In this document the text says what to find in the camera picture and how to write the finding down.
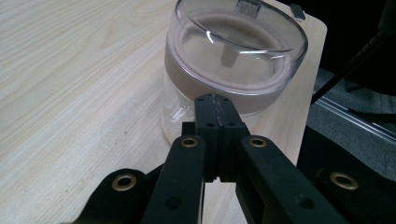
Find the wooden table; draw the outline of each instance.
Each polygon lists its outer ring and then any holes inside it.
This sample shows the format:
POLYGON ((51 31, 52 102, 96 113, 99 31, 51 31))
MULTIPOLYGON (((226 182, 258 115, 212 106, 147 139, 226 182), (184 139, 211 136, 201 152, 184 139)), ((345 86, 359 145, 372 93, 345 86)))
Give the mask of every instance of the wooden table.
MULTIPOLYGON (((175 3, 0 1, 2 223, 71 222, 108 174, 164 162, 163 51, 175 3)), ((326 35, 311 16, 300 24, 304 62, 251 130, 294 163, 326 35)), ((204 223, 244 222, 234 184, 207 184, 204 223)))

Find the light wood grain surface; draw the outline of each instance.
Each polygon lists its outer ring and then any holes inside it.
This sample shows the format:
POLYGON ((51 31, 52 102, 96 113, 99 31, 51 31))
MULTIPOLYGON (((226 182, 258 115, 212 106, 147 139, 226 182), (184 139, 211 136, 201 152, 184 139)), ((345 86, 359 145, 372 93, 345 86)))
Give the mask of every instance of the light wood grain surface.
MULTIPOLYGON (((71 222, 110 173, 164 162, 163 51, 175 3, 0 1, 1 223, 71 222)), ((303 64, 257 123, 247 120, 294 163, 326 35, 311 16, 300 24, 303 64)), ((206 186, 204 223, 246 223, 233 184, 206 186)))

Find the glass jar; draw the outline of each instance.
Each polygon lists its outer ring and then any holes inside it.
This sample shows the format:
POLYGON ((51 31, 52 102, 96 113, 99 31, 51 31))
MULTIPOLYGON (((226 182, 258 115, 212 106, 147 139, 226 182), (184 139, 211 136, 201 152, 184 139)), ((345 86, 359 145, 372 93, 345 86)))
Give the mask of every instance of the glass jar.
POLYGON ((258 0, 180 0, 165 45, 163 133, 194 121, 193 100, 230 98, 242 119, 271 105, 290 83, 307 50, 303 29, 258 0))

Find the screw hole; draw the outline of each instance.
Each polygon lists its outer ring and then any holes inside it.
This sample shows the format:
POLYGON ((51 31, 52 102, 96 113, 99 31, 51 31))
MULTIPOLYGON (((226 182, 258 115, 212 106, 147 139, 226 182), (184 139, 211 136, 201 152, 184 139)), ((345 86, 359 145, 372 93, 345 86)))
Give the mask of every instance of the screw hole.
POLYGON ((333 172, 330 174, 330 180, 338 187, 343 189, 354 190, 359 187, 358 182, 349 175, 333 172))
POLYGON ((260 138, 251 138, 249 143, 254 147, 265 147, 267 143, 260 138))
POLYGON ((131 174, 118 175, 111 184, 111 187, 116 191, 126 191, 136 185, 136 176, 131 174))
POLYGON ((176 210, 181 206, 181 204, 182 204, 182 201, 179 197, 170 197, 170 198, 166 199, 166 201, 165 201, 165 206, 169 210, 176 210))

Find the clear plastic lid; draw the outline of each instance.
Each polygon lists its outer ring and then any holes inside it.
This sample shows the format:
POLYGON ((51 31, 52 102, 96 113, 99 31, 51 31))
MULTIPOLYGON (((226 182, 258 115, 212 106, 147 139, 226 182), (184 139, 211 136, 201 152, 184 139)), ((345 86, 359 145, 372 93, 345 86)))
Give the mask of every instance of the clear plastic lid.
POLYGON ((181 0, 168 32, 165 66, 191 99, 215 92, 244 98, 236 102, 256 96, 250 101, 257 104, 286 87, 306 50, 303 29, 264 2, 181 0))

